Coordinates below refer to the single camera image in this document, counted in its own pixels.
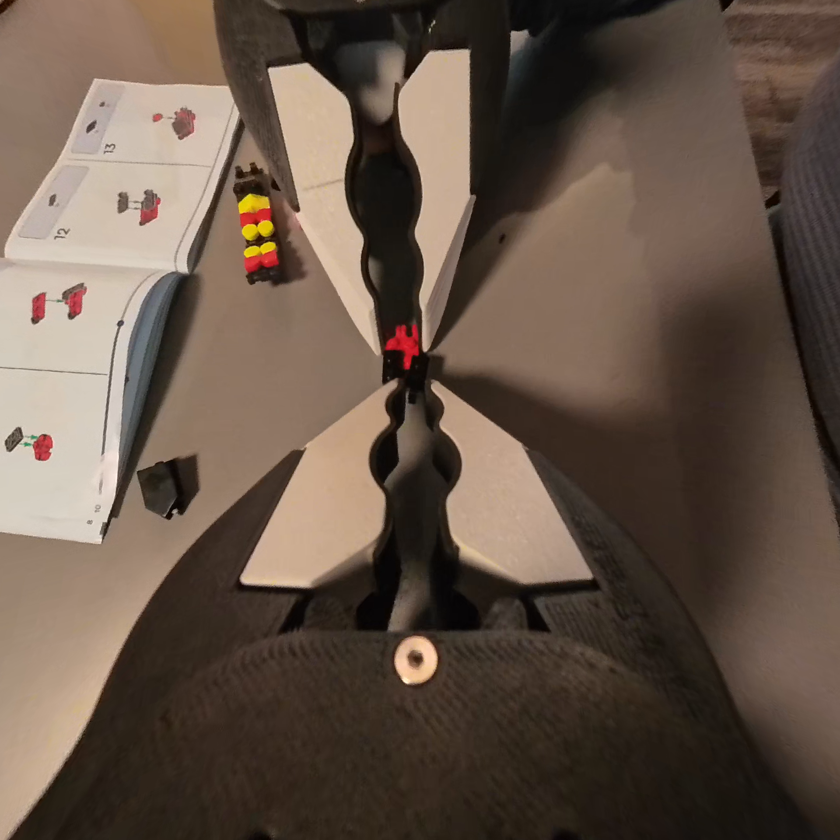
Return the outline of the black red yellow lego assembly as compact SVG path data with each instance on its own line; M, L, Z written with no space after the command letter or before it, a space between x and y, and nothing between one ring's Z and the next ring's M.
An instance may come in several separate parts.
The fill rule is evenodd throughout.
M234 173L240 233L244 239L243 265L249 285L267 282L278 286L285 279L268 174L255 162L237 165Z

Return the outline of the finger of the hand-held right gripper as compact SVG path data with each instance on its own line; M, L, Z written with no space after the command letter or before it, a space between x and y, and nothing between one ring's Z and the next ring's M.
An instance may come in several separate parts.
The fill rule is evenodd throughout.
M468 49L426 54L397 96L402 140L416 165L414 237L423 262L421 336L431 347L453 286L476 202L470 187Z
M299 225L353 325L380 355L375 303L362 269L364 238L345 182L354 149L350 103L309 64L270 68L269 80L297 194Z

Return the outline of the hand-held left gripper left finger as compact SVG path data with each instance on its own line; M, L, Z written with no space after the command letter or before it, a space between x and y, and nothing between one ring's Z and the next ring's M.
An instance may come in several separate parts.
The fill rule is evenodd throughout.
M320 587L372 567L390 529L375 447L394 428L396 381L311 440L239 581L246 587Z

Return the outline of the person's dark grey clothing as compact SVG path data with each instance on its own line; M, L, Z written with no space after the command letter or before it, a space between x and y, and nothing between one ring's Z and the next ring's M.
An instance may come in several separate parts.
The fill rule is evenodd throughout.
M786 146L777 213L787 296L835 508L839 490L839 58Z

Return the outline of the lego instruction booklet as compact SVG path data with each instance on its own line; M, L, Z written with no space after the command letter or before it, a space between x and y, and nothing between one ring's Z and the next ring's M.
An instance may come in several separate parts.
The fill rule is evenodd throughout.
M92 82L2 257L2 533L102 541L238 125L224 86Z

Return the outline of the small red black lego assembly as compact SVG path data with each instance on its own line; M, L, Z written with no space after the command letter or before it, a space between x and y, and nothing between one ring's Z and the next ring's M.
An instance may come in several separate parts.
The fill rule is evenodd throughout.
M407 371L412 355L421 353L419 331L417 324L402 324L395 328L393 336L385 342L385 350L400 350L404 352L404 367Z

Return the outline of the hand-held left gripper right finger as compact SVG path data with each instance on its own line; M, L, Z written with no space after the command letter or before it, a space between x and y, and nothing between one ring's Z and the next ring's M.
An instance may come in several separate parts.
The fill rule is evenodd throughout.
M593 581L524 445L446 386L430 387L458 457L445 516L459 561L516 585Z

